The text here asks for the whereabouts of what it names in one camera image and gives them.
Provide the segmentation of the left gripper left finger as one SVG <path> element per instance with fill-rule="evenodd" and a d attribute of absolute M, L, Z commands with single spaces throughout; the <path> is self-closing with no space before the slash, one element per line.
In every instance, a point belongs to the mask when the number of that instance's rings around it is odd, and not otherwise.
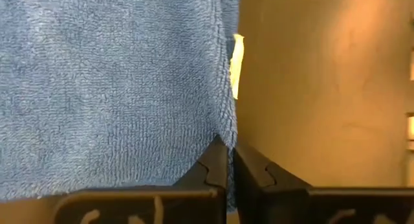
<path fill-rule="evenodd" d="M 227 189 L 228 148 L 216 135 L 193 166 L 174 186 L 183 188 L 218 187 Z"/>

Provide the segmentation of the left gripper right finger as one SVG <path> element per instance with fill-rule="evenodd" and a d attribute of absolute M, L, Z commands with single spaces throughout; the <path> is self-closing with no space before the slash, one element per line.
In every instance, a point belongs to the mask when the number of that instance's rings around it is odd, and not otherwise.
<path fill-rule="evenodd" d="M 274 187 L 277 190 L 294 190 L 311 185 L 250 146 L 237 146 L 235 149 L 235 170 L 241 170 L 259 188 Z"/>

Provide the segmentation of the blue microfiber towel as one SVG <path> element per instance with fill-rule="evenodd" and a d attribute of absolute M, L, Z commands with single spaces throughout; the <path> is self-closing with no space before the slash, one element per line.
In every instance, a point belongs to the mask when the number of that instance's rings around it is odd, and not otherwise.
<path fill-rule="evenodd" d="M 239 0 L 0 0 L 0 201 L 172 185 L 237 138 Z"/>

